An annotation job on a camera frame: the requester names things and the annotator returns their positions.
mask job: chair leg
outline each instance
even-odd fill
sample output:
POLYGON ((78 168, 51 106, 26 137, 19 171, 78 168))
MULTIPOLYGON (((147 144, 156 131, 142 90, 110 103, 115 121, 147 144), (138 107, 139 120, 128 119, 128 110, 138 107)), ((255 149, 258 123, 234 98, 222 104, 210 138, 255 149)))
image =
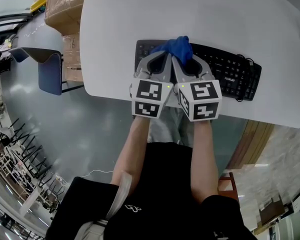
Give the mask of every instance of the chair leg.
POLYGON ((72 90, 79 89, 79 88, 82 88, 82 87, 84 87, 84 85, 78 85, 78 86, 75 86, 75 87, 71 87, 69 89, 62 90, 62 93, 70 92, 72 90))

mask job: white table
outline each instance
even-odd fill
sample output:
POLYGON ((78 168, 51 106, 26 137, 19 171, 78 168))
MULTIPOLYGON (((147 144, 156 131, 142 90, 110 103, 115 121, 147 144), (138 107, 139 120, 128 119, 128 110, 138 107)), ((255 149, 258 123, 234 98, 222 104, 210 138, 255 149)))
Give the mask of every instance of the white table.
POLYGON ((262 66, 253 101, 224 97, 222 115, 300 127, 300 12, 286 0, 84 0, 86 91, 130 100, 137 40, 183 35, 262 66))

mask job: railing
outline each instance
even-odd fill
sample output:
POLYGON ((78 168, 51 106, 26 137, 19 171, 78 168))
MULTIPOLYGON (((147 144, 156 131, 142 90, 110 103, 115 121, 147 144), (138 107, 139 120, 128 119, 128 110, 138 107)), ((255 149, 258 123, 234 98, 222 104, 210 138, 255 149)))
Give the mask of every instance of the railing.
POLYGON ((24 240, 44 240, 43 237, 25 228, 0 209, 0 225, 24 240))

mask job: gray floor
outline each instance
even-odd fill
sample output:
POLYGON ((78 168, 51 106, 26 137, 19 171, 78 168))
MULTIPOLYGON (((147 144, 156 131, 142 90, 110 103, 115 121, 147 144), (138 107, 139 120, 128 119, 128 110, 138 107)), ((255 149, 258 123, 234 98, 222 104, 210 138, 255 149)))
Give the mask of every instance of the gray floor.
MULTIPOLYGON (((43 14, 22 28, 18 36, 19 47, 62 52, 62 37, 44 24, 43 14)), ((90 96, 84 88, 61 96, 45 93, 38 87, 37 63, 31 58, 13 62, 11 72, 1 75, 1 82, 11 121, 20 118, 26 122, 27 130, 43 146, 42 156, 53 164, 53 172, 71 182, 75 176, 87 175, 95 169, 113 170, 132 122, 129 101, 90 96)), ((220 171, 229 162, 245 122, 227 116, 213 122, 220 171)), ((94 172, 87 179, 109 182, 111 173, 94 172)))

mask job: black keyboard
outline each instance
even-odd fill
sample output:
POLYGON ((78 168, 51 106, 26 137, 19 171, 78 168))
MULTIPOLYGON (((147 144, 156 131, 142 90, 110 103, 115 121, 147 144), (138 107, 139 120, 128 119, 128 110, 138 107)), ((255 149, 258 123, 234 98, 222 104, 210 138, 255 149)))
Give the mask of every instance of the black keyboard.
MULTIPOLYGON (((134 71, 137 70, 139 62, 144 57, 148 56, 155 47, 165 42, 165 40, 138 40, 135 49, 134 71)), ((262 68, 260 65, 242 55, 235 55, 195 43, 191 43, 191 46, 193 54, 207 62, 215 79, 219 80, 222 96, 238 101, 252 101, 254 99, 261 75, 262 68)))

